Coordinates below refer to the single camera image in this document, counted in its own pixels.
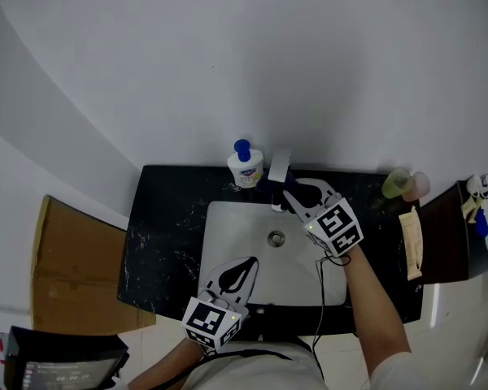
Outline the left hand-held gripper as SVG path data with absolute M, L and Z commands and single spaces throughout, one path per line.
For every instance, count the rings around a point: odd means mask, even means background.
M 215 267 L 204 284 L 209 290 L 190 298 L 181 321 L 187 337 L 214 350 L 232 340 L 248 317 L 245 305 L 258 271 L 259 261 L 252 256 L 235 258 Z

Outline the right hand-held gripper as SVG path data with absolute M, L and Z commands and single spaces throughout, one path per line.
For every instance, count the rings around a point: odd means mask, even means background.
M 316 245 L 333 257 L 340 258 L 364 239 L 359 221 L 348 201 L 327 181 L 299 178 L 298 182 L 320 190 L 320 193 L 283 192 L 299 219 L 308 221 L 303 228 Z M 333 205 L 317 214 L 323 204 Z

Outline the chrome faucet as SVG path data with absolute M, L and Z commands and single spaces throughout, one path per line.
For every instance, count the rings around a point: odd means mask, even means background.
M 290 161 L 290 149 L 278 148 L 273 152 L 272 161 L 268 170 L 268 182 L 272 189 L 272 209 L 276 212 L 282 212 L 282 190 L 287 180 Z

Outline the person's right forearm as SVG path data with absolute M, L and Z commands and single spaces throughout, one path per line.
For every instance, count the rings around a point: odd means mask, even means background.
M 386 359 L 411 351 L 399 313 L 358 246 L 344 266 L 356 334 L 369 375 Z

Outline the person's left forearm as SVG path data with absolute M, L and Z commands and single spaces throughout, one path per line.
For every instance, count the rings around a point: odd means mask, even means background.
M 203 358 L 202 348 L 192 340 L 182 340 L 170 353 L 128 384 L 129 390 L 151 390 L 168 382 Z

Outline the white sink basin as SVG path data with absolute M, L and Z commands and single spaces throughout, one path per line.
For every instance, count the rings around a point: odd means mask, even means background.
M 285 234 L 285 243 L 273 248 L 271 231 Z M 298 217 L 276 212 L 268 204 L 213 201 L 207 208 L 198 285 L 209 273 L 235 258 L 254 256 L 259 271 L 250 304 L 309 307 L 339 306 L 346 300 L 342 267 L 325 261 L 324 250 L 312 243 Z M 323 268 L 324 281 L 319 280 Z

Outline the white soap bottle blue pump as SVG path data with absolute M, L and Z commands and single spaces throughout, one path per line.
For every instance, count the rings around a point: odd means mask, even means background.
M 246 139 L 237 140 L 233 145 L 234 153 L 227 159 L 229 170 L 235 184 L 242 189 L 254 188 L 264 172 L 264 156 L 258 149 L 252 149 Z

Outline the green plastic cup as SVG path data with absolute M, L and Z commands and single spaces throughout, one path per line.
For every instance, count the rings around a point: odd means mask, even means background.
M 384 181 L 381 187 L 382 195 L 387 199 L 403 195 L 410 189 L 412 176 L 406 168 L 395 168 Z

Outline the black marble vanity counter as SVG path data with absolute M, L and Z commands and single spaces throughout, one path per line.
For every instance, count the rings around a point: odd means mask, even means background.
M 382 174 L 295 170 L 322 179 L 352 205 L 361 248 L 405 323 L 421 316 L 423 284 L 407 280 L 399 216 L 412 205 L 381 195 Z M 211 202 L 269 205 L 267 194 L 238 190 L 226 167 L 143 167 L 126 232 L 117 297 L 123 303 L 179 320 L 197 290 L 207 208 Z

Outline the person's white shirt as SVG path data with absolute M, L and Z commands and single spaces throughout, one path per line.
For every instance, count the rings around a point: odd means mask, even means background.
M 329 390 L 312 353 L 298 344 L 251 344 L 270 355 L 218 358 L 196 368 L 182 390 Z M 430 390 L 411 353 L 396 353 L 376 367 L 369 390 Z

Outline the pink plastic cup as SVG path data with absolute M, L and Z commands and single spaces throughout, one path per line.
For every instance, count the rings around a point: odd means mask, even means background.
M 416 172 L 407 182 L 402 199 L 406 202 L 418 201 L 430 191 L 430 181 L 428 176 L 423 172 Z

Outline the brown cardboard box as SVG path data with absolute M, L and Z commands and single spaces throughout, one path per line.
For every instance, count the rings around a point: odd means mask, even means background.
M 118 299 L 124 240 L 123 230 L 44 197 L 33 242 L 33 329 L 109 336 L 155 325 L 155 314 Z

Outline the beige crumpled packet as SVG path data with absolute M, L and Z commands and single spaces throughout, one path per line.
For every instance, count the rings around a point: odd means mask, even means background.
M 463 219 L 468 220 L 469 223 L 475 223 L 475 217 L 482 203 L 482 197 L 470 196 L 469 199 L 461 206 Z

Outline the small blue object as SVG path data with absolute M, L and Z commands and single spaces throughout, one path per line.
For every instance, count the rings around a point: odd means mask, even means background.
M 475 216 L 475 226 L 477 234 L 486 239 L 488 236 L 488 223 L 486 220 L 485 212 L 482 208 L 480 208 Z

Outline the black monitor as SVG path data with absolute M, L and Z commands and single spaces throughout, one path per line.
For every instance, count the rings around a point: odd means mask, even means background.
M 129 359 L 117 336 L 78 336 L 12 326 L 5 350 L 6 390 L 109 390 Z

